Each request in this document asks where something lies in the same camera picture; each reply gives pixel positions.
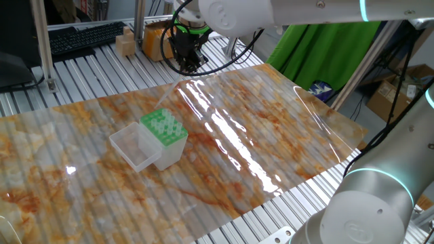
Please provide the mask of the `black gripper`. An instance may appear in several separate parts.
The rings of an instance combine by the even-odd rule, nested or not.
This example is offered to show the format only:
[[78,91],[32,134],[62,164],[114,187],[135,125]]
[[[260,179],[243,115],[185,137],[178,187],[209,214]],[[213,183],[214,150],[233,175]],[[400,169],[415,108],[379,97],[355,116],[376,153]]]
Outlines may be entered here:
[[198,40],[199,35],[188,33],[176,33],[169,38],[172,53],[183,73],[194,73],[208,62],[202,53],[196,54]]

